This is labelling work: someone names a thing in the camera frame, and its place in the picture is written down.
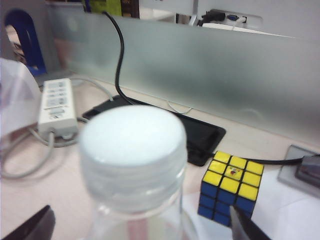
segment blue cube face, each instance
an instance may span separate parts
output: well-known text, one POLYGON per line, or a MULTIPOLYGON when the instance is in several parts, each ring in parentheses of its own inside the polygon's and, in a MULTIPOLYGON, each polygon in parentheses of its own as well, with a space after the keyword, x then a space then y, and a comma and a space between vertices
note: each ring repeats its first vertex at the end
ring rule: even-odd
POLYGON ((230 225, 230 218, 218 212, 214 213, 213 220, 227 227, 230 225))
POLYGON ((206 208, 204 206, 199 206, 198 208, 198 214, 206 217, 207 219, 212 219, 214 211, 212 209, 206 208))
POLYGON ((215 200, 211 197, 200 194, 199 204, 204 207, 213 209, 215 207, 215 200))
POLYGON ((217 199, 219 200, 219 202, 224 202, 226 204, 233 205, 236 199, 236 195, 231 192, 219 189, 217 199))
POLYGON ((255 207, 255 202, 238 196, 235 205, 246 212, 252 213, 255 207))
POLYGON ((202 194, 205 194, 207 196, 215 198, 217 195, 217 190, 218 189, 216 186, 213 186, 213 185, 206 183, 204 181, 201 183, 201 193, 202 194))
POLYGON ((219 213, 230 216, 230 205, 217 201, 215 204, 215 210, 219 213))

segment yellow cube face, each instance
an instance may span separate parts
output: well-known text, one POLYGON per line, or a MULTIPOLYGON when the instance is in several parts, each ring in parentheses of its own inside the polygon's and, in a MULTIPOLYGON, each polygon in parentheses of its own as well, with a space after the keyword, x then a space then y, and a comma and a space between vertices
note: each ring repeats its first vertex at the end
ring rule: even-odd
POLYGON ((236 168, 234 166, 228 165, 224 175, 231 179, 240 181, 242 173, 243 173, 243 170, 241 170, 240 168, 236 168))
POLYGON ((220 185, 221 189, 226 190, 233 194, 235 194, 238 191, 238 187, 239 187, 239 182, 236 180, 232 180, 228 177, 224 177, 220 185))
POLYGON ((249 161, 246 165, 246 170, 261 175, 264 170, 264 166, 260 163, 249 161))
POLYGON ((228 163, 230 158, 230 154, 222 152, 222 151, 217 151, 214 155, 215 160, 218 160, 223 163, 228 163))
POLYGON ((220 183, 220 180, 222 178, 222 175, 212 172, 212 171, 206 171, 204 177, 203 177, 203 181, 208 183, 208 184, 212 184, 214 186, 218 186, 220 183))
POLYGON ((223 174, 225 172, 226 166, 227 165, 222 163, 222 162, 213 160, 210 163, 210 166, 209 166, 208 169, 211 170, 211 171, 214 171, 214 172, 216 172, 218 174, 223 174))
POLYGON ((244 169, 246 166, 246 163, 247 163, 247 160, 237 156, 233 156, 230 160, 230 165, 240 169, 244 169))
POLYGON ((261 176, 251 173, 249 171, 246 171, 243 175, 243 179, 242 182, 246 183, 246 184, 250 184, 252 186, 255 187, 259 187, 260 185, 260 181, 261 181, 261 176))
POLYGON ((258 188, 242 183, 238 194, 241 197, 255 201, 257 199, 258 188))

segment white paper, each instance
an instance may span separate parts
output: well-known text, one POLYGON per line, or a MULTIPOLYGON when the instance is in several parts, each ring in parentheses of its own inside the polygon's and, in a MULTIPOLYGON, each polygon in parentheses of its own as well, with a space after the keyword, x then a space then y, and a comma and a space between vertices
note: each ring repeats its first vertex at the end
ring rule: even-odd
POLYGON ((21 62, 0 58, 1 138, 37 122, 41 92, 21 62))

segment plastic water bottle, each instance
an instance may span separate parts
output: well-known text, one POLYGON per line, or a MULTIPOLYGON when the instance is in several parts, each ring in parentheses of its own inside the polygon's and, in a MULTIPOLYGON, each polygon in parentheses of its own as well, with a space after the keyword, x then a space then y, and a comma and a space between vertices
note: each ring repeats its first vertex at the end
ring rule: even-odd
POLYGON ((95 202, 86 240, 198 239, 182 209, 186 132, 175 115, 144 105, 114 108, 85 126, 79 146, 95 202))

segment gray cable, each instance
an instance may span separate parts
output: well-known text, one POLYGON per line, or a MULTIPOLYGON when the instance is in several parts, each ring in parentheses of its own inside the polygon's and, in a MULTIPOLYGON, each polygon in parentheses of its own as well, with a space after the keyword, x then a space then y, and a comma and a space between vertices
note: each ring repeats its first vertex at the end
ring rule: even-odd
POLYGON ((91 78, 70 77, 69 79, 70 79, 70 80, 83 80, 83 81, 90 82, 90 83, 96 85, 96 87, 97 87, 98 89, 104 91, 104 92, 108 95, 110 101, 113 101, 113 100, 114 100, 112 94, 111 94, 105 87, 103 87, 100 83, 98 83, 97 81, 95 81, 95 80, 93 80, 93 79, 91 79, 91 78))
MULTIPOLYGON (((77 117, 76 118, 79 122, 83 122, 83 123, 87 123, 88 119, 84 118, 84 117, 77 117)), ((29 132, 37 139, 39 140, 41 143, 43 143, 44 145, 48 146, 49 142, 45 139, 43 139, 34 129, 32 128, 28 128, 29 132)), ((67 147, 67 146, 71 146, 73 144, 76 144, 78 141, 77 138, 74 138, 72 140, 69 141, 64 141, 64 142, 55 142, 54 143, 54 147, 55 148, 63 148, 63 147, 67 147)))
POLYGON ((27 170, 25 172, 22 173, 17 173, 17 174, 13 174, 13 173, 9 173, 6 171, 5 169, 5 163, 6 163, 6 156, 12 151, 12 149, 19 144, 23 139, 25 139, 27 136, 29 136, 29 132, 23 134, 22 136, 18 137, 13 144, 9 147, 8 150, 5 151, 5 153, 2 155, 2 166, 1 166, 1 176, 5 179, 21 179, 24 178, 26 176, 29 176, 31 174, 33 174, 34 172, 36 172, 37 170, 39 170, 49 159, 49 157, 51 156, 51 153, 54 149, 54 144, 55 144, 55 134, 53 132, 49 133, 49 141, 48 141, 48 151, 45 154, 45 156, 37 163, 36 166, 34 166, 33 168, 31 168, 30 170, 27 170))
MULTIPOLYGON (((87 123, 88 119, 84 118, 84 117, 77 117, 76 118, 79 122, 83 122, 83 123, 87 123)), ((70 146, 73 144, 77 143, 77 139, 72 139, 66 142, 55 142, 55 135, 53 132, 49 133, 49 141, 44 140, 33 128, 29 127, 28 128, 28 132, 22 134, 21 136, 19 136, 16 140, 13 141, 13 143, 9 146, 9 148, 3 152, 2 156, 1 156, 1 168, 0 168, 0 174, 3 178, 5 179, 22 179, 24 177, 27 177, 31 174, 33 174, 34 172, 36 172, 37 170, 39 170, 49 159, 49 157, 51 156, 51 153, 53 151, 53 148, 62 148, 62 147, 66 147, 66 146, 70 146), (33 135, 37 140, 39 140, 41 143, 43 143, 44 145, 49 147, 48 152, 46 153, 45 157, 43 157, 39 163, 33 167, 32 169, 23 172, 23 173, 18 173, 18 174, 12 174, 9 173, 5 170, 5 163, 7 160, 7 155, 20 143, 22 142, 25 138, 27 138, 29 135, 33 135)))

